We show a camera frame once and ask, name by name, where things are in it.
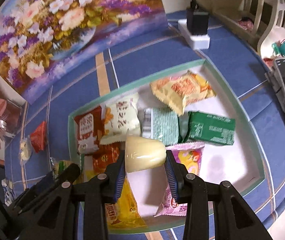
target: floral painting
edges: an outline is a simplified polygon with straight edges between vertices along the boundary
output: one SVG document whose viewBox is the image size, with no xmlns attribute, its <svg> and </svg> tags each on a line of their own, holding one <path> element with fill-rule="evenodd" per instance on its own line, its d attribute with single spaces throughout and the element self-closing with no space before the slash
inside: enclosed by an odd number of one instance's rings
<svg viewBox="0 0 285 240">
<path fill-rule="evenodd" d="M 0 75 L 33 103 L 88 58 L 166 25 L 161 0 L 6 0 Z"/>
</svg>

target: light green striped package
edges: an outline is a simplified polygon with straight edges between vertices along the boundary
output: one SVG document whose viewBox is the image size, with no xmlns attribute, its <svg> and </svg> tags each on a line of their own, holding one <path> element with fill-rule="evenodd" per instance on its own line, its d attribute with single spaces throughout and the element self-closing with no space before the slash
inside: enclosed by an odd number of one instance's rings
<svg viewBox="0 0 285 240">
<path fill-rule="evenodd" d="M 162 141 L 166 146 L 177 144 L 178 115 L 168 107 L 145 109 L 142 136 Z"/>
</svg>

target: pink snack package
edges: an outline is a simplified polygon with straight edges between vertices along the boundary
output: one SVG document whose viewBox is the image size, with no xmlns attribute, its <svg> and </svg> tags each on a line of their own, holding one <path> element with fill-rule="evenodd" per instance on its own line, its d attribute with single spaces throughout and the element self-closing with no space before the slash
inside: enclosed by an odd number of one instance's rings
<svg viewBox="0 0 285 240">
<path fill-rule="evenodd" d="M 171 150 L 176 162 L 184 164 L 189 173 L 199 175 L 204 142 L 176 144 L 166 147 L 166 150 Z M 177 204 L 175 199 L 171 196 L 168 185 L 164 193 L 164 199 L 159 205 L 154 217 L 161 215 L 186 216 L 186 214 L 187 204 Z"/>
</svg>

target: barcode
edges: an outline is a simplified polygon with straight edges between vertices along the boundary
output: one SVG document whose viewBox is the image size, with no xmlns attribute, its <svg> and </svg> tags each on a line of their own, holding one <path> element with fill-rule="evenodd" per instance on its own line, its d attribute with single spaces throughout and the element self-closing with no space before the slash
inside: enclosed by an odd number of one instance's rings
<svg viewBox="0 0 285 240">
<path fill-rule="evenodd" d="M 151 108 L 147 108 L 142 122 L 142 136 L 150 139 L 151 134 Z"/>
</svg>

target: silver rivet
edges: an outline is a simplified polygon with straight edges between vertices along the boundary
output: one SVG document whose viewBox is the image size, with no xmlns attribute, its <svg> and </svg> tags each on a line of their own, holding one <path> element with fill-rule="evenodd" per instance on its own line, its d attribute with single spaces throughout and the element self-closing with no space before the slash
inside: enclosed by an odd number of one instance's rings
<svg viewBox="0 0 285 240">
<path fill-rule="evenodd" d="M 196 178 L 196 175 L 193 174 L 193 173 L 188 173 L 188 174 L 186 175 L 186 178 L 187 178 L 187 179 L 190 179 L 190 180 L 193 180 L 193 179 Z"/>
<path fill-rule="evenodd" d="M 62 186 L 63 188 L 69 188 L 70 185 L 71 185 L 71 183 L 70 183 L 69 181 L 65 181 L 64 183 L 61 184 L 61 186 Z"/>
<path fill-rule="evenodd" d="M 231 183 L 230 183 L 229 181 L 225 180 L 225 181 L 222 182 L 222 185 L 223 185 L 224 187 L 230 187 L 230 186 L 231 186 Z"/>
<path fill-rule="evenodd" d="M 105 174 L 105 173 L 100 173 L 100 174 L 97 176 L 97 178 L 98 178 L 98 179 L 101 179 L 101 180 L 106 179 L 106 178 L 107 178 L 107 174 Z"/>
</svg>

